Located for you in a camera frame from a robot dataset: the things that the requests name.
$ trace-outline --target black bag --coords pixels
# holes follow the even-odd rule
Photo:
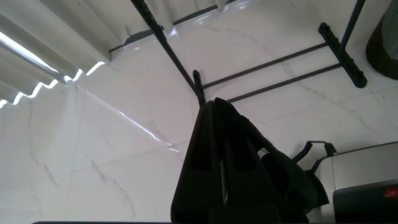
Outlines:
[[[267,153],[260,159],[261,149]],[[230,103],[207,102],[184,160],[172,222],[308,222],[305,214],[328,198],[313,170],[296,164],[305,154],[288,158]]]

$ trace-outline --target white tile floor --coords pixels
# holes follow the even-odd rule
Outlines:
[[[203,83],[322,42],[326,21],[341,37],[352,1],[237,1],[177,26],[169,42]],[[368,1],[349,52],[369,81],[342,68],[234,103],[281,151],[307,140],[348,151],[398,140],[398,82],[376,73],[364,46],[388,1]],[[343,8],[333,14],[325,8]],[[336,63],[328,48],[206,90],[231,98]],[[69,86],[0,110],[0,223],[37,220],[169,221],[198,102],[154,37]],[[315,150],[301,163],[323,156]]]

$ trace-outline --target metal rack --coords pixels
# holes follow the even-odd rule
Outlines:
[[[348,76],[350,77],[350,79],[353,81],[354,85],[357,88],[365,87],[367,82],[368,82],[367,79],[365,78],[363,72],[356,66],[356,64],[354,63],[354,60],[348,55],[348,53],[346,51],[347,42],[348,42],[349,37],[351,36],[351,33],[352,33],[353,29],[354,29],[355,23],[358,20],[359,13],[362,10],[362,7],[363,7],[363,5],[365,3],[365,0],[357,0],[356,5],[355,5],[354,10],[353,10],[353,13],[352,13],[352,15],[351,15],[351,17],[349,19],[347,28],[345,30],[345,33],[344,33],[344,36],[343,36],[341,42],[338,41],[338,39],[336,38],[334,33],[330,30],[330,27],[326,23],[323,22],[323,23],[320,24],[318,31],[322,35],[323,39],[325,40],[324,43],[315,45],[313,47],[309,47],[307,49],[301,50],[299,52],[296,52],[296,53],[293,53],[293,54],[290,54],[290,55],[286,55],[285,57],[278,58],[278,59],[273,60],[271,62],[263,63],[262,65],[258,65],[256,67],[244,70],[242,72],[235,73],[235,74],[230,75],[228,77],[221,78],[219,80],[216,80],[216,81],[204,84],[204,85],[202,85],[202,83],[201,83],[200,74],[199,74],[199,72],[197,70],[193,71],[193,80],[194,81],[192,81],[192,79],[190,78],[189,74],[184,69],[183,65],[181,64],[180,60],[178,59],[178,57],[176,56],[176,54],[172,50],[171,46],[167,43],[166,36],[163,34],[163,30],[162,30],[161,26],[158,25],[158,23],[154,19],[152,13],[150,12],[150,10],[147,7],[147,4],[144,2],[144,0],[131,0],[131,2],[133,3],[133,5],[138,10],[138,12],[141,15],[141,17],[145,20],[146,24],[149,26],[151,31],[154,33],[154,35],[156,36],[157,40],[162,45],[164,50],[167,52],[167,54],[169,55],[170,59],[173,61],[175,66],[178,68],[178,70],[180,71],[180,73],[182,74],[184,79],[187,81],[188,85],[191,87],[193,92],[198,97],[198,101],[199,101],[199,105],[200,106],[203,105],[204,103],[206,103],[205,93],[203,91],[205,88],[209,88],[211,86],[215,86],[217,84],[220,84],[220,83],[223,83],[223,82],[227,82],[227,81],[232,80],[234,78],[241,77],[243,75],[247,75],[248,73],[254,72],[256,70],[259,70],[259,69],[262,69],[262,68],[266,68],[266,67],[269,67],[271,65],[275,65],[277,63],[281,63],[281,62],[283,62],[285,60],[297,57],[299,55],[303,55],[305,53],[312,52],[312,51],[314,51],[316,49],[320,49],[320,48],[326,47],[326,46],[329,46],[330,50],[334,53],[334,55],[338,59],[339,63],[327,66],[325,68],[321,68],[319,70],[315,70],[313,72],[310,72],[310,73],[307,73],[307,74],[304,74],[304,75],[301,75],[301,76],[298,76],[298,77],[295,77],[295,78],[291,78],[291,79],[286,80],[286,81],[282,81],[280,83],[276,83],[276,84],[271,85],[271,86],[267,86],[267,87],[261,88],[259,90],[252,91],[250,93],[243,94],[241,96],[234,97],[234,98],[229,99],[227,101],[232,103],[232,102],[235,102],[235,101],[238,101],[238,100],[242,100],[242,99],[245,99],[247,97],[254,96],[254,95],[259,94],[259,93],[264,93],[265,91],[273,90],[275,88],[278,88],[278,87],[281,87],[281,86],[285,86],[285,85],[288,85],[288,84],[303,80],[305,78],[310,78],[312,76],[315,76],[315,75],[318,75],[318,74],[321,74],[323,72],[327,72],[327,71],[330,71],[330,70],[333,70],[333,69],[336,69],[336,68],[340,68],[340,67],[344,68],[344,70],[346,71],[346,73],[348,74]]]

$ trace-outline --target black metal pole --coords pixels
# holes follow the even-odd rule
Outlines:
[[[362,7],[363,7],[364,3],[365,3],[365,0],[357,0],[356,1],[353,13],[352,13],[352,15],[351,15],[351,17],[350,17],[350,19],[348,21],[348,25],[347,25],[346,31],[344,33],[344,36],[343,36],[342,40],[341,40],[341,44],[340,44],[341,45],[341,49],[345,49],[346,48],[348,40],[349,40],[349,37],[351,36],[351,33],[354,30],[355,23],[358,20],[359,13],[361,13],[361,10],[362,10]]]
[[[305,75],[301,75],[299,77],[291,78],[290,80],[286,80],[286,81],[283,81],[283,82],[280,82],[280,83],[276,83],[274,85],[267,86],[267,87],[261,88],[259,90],[255,90],[255,91],[252,91],[250,93],[246,93],[246,94],[243,94],[241,96],[234,97],[234,98],[229,99],[227,101],[232,103],[232,102],[235,102],[235,101],[238,101],[238,100],[242,100],[242,99],[245,99],[247,97],[254,96],[254,95],[257,95],[259,93],[264,93],[265,91],[273,90],[273,89],[276,89],[278,87],[281,87],[281,86],[284,86],[284,85],[291,84],[293,82],[297,82],[297,81],[303,80],[305,78],[310,78],[312,76],[315,76],[315,75],[318,75],[318,74],[321,74],[323,72],[327,72],[327,71],[330,71],[330,70],[333,70],[333,69],[336,69],[336,68],[339,68],[339,67],[341,67],[340,63],[337,63],[335,65],[330,65],[330,66],[328,66],[326,68],[321,68],[319,70],[307,73]]]
[[[254,72],[254,71],[256,71],[256,70],[259,70],[259,69],[262,69],[262,68],[265,68],[265,67],[268,67],[268,66],[271,66],[271,65],[275,65],[275,64],[277,64],[277,63],[281,63],[281,62],[283,62],[283,61],[285,61],[285,60],[288,60],[288,59],[297,57],[297,56],[299,56],[299,55],[302,55],[302,54],[305,54],[305,53],[309,53],[309,52],[311,52],[311,51],[313,51],[313,50],[320,49],[320,48],[322,48],[322,47],[326,47],[327,45],[328,45],[327,43],[322,43],[322,44],[315,45],[315,46],[313,46],[313,47],[310,47],[310,48],[301,50],[301,51],[299,51],[299,52],[296,52],[296,53],[293,53],[293,54],[290,54],[290,55],[286,55],[285,57],[281,57],[281,58],[275,59],[275,60],[273,60],[273,61],[270,61],[270,62],[267,62],[267,63],[263,63],[262,65],[258,65],[258,66],[256,66],[256,67],[249,68],[249,69],[247,69],[247,70],[245,70],[245,71],[238,72],[238,73],[236,73],[236,74],[234,74],[234,75],[230,75],[230,76],[228,76],[228,77],[221,78],[221,79],[216,80],[216,81],[213,81],[213,82],[211,82],[211,83],[204,84],[202,88],[203,88],[203,89],[209,88],[209,87],[211,87],[211,86],[213,86],[213,85],[217,85],[217,84],[223,83],[223,82],[225,82],[225,81],[231,80],[231,79],[233,79],[233,78],[240,77],[240,76],[245,75],[245,74],[247,74],[247,73],[251,73],[251,72]]]
[[[190,78],[189,74],[181,64],[180,60],[174,53],[173,49],[170,47],[169,43],[167,43],[166,36],[163,34],[163,30],[160,28],[160,25],[154,19],[152,13],[150,12],[147,4],[143,0],[131,0],[134,7],[136,7],[137,11],[144,19],[146,24],[149,26],[151,31],[154,33],[156,39],[162,45],[166,53],[169,55],[170,59],[174,62],[175,66],[178,68],[185,81],[189,84],[193,92],[197,95],[199,99],[203,98],[203,95],[200,93],[200,90],[195,86],[194,82]]]

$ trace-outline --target white curtain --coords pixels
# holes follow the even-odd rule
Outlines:
[[[207,7],[222,9],[225,2],[147,0],[165,30]],[[0,107],[110,61],[110,49],[145,30],[130,0],[0,0]]]

